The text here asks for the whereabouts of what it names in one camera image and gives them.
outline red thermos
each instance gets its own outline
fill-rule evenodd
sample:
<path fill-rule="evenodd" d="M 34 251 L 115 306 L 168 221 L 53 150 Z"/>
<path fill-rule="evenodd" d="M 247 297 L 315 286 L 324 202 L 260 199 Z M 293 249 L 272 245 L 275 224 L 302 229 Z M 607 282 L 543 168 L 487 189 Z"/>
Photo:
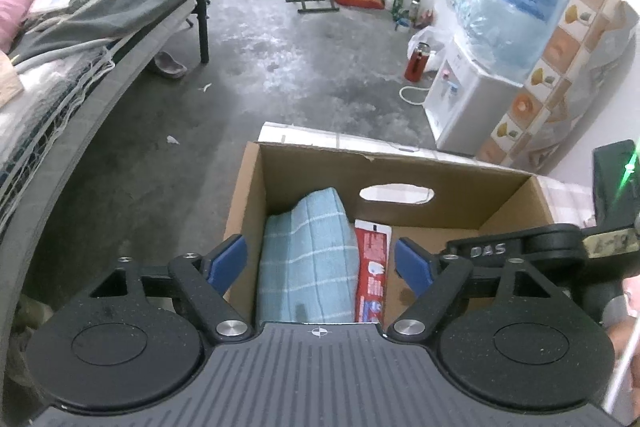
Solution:
<path fill-rule="evenodd" d="M 409 64 L 404 71 L 404 78 L 408 81 L 418 82 L 424 73 L 424 67 L 429 59 L 430 48 L 425 42 L 418 43 L 414 54 L 409 59 Z"/>

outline blue plaid cloth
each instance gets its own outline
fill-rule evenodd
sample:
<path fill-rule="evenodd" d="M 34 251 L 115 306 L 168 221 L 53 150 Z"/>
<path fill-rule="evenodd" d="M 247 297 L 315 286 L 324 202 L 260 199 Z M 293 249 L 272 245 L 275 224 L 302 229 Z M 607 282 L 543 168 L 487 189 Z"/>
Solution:
<path fill-rule="evenodd" d="M 258 275 L 257 323 L 353 322 L 360 258 L 334 188 L 270 216 Z"/>

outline red toothpaste box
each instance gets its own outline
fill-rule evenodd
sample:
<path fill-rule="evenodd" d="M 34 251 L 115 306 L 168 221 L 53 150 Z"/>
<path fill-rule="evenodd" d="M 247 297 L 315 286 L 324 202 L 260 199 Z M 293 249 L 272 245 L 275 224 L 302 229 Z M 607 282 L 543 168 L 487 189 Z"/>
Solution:
<path fill-rule="evenodd" d="M 356 322 L 381 323 L 391 227 L 356 219 L 360 272 L 356 290 Z"/>

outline bed leg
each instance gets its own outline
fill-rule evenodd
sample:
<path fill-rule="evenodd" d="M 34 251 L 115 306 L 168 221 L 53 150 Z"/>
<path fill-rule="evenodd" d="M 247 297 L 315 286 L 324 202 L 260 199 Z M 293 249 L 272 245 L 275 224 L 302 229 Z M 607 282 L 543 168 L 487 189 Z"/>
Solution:
<path fill-rule="evenodd" d="M 196 0 L 198 16 L 198 38 L 200 39 L 200 62 L 209 62 L 209 29 L 207 25 L 207 0 Z"/>

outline person's hand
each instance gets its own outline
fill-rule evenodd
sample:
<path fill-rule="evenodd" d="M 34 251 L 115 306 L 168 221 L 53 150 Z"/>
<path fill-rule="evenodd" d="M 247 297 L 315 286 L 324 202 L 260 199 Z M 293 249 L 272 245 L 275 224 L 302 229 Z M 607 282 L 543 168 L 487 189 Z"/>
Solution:
<path fill-rule="evenodd" d="M 629 317 L 609 329 L 609 338 L 616 352 L 616 360 L 622 356 L 622 352 L 625 350 L 626 343 L 628 343 L 631 337 L 631 331 L 634 328 L 635 321 L 634 318 Z M 633 388 L 631 390 L 631 398 L 634 403 L 634 416 L 638 418 L 640 417 L 640 344 L 638 344 L 634 357 L 631 360 L 630 369 Z"/>

